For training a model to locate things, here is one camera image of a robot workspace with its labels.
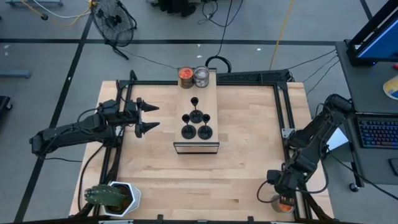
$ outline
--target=wooden table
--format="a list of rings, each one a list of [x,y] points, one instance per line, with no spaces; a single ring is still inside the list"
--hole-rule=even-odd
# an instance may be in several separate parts
[[[288,83],[296,128],[305,127],[310,112],[302,83]],[[125,218],[154,220],[239,220],[294,221],[293,214],[277,213],[269,204],[257,201],[256,192],[267,170],[280,169],[284,162],[273,87],[217,86],[217,155],[177,155],[175,114],[177,85],[134,85],[131,98],[142,97],[160,110],[144,113],[143,121],[160,122],[143,138],[127,127],[121,154],[118,181],[130,182],[142,191],[140,207]],[[283,94],[280,92],[284,109]],[[98,102],[116,97],[114,82],[103,82]],[[285,124],[287,116],[284,111]],[[87,144],[83,165],[100,147]],[[103,149],[88,165],[83,191],[98,184]],[[77,187],[70,214],[77,210]],[[322,165],[307,184],[308,190],[325,184]],[[266,185],[260,194],[269,200],[275,191]],[[313,195],[325,213],[333,216],[328,191]]]

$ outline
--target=can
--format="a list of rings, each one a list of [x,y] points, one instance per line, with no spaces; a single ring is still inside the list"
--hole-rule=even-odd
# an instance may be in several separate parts
[[[195,76],[195,85],[199,88],[204,88],[209,85],[209,68],[206,66],[198,66],[193,71]]]
[[[385,82],[383,90],[389,98],[398,100],[398,75]]]
[[[178,79],[182,88],[193,87],[193,69],[190,67],[182,67],[178,70]]]
[[[278,213],[292,213],[294,210],[294,206],[290,206],[290,205],[284,205],[282,203],[279,202],[279,197],[283,197],[280,195],[274,195],[271,200],[274,200],[271,203],[272,208],[274,209],[275,212]]]

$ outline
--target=electric fan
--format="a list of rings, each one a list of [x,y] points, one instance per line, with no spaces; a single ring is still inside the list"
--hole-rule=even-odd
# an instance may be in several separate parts
[[[137,22],[123,3],[120,0],[93,0],[91,16],[105,44],[112,46],[115,53],[129,60],[118,47],[125,47],[131,43]]]

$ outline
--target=white pot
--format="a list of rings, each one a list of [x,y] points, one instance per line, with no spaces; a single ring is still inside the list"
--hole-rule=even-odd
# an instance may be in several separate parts
[[[130,205],[127,207],[127,209],[122,214],[109,213],[105,209],[104,205],[102,205],[101,207],[102,207],[105,215],[109,215],[112,217],[123,217],[123,216],[125,216],[125,214],[127,214],[139,207],[139,202],[141,201],[141,191],[137,187],[131,185],[130,183],[125,183],[125,182],[112,181],[109,186],[113,186],[114,184],[123,184],[123,185],[128,186],[130,193],[132,195],[132,202],[130,203]]]

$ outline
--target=white cable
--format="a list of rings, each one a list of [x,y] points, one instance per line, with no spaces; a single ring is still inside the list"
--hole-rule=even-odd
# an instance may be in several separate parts
[[[42,5],[41,5],[40,3],[38,3],[36,0],[33,0],[33,2],[35,2],[38,6],[40,6],[41,8],[43,8],[44,10],[46,10],[47,12],[49,12],[49,13],[51,13],[51,14],[53,14],[53,15],[59,17],[59,18],[62,18],[62,19],[70,19],[70,18],[79,17],[79,16],[60,16],[60,15],[58,15],[58,14],[56,14],[56,13],[54,13],[54,12],[48,10],[46,7],[42,6]],[[85,16],[85,15],[88,15],[88,14],[90,14],[90,13],[91,13],[91,12],[86,12],[86,13],[84,13],[84,14],[81,15],[81,16]]]

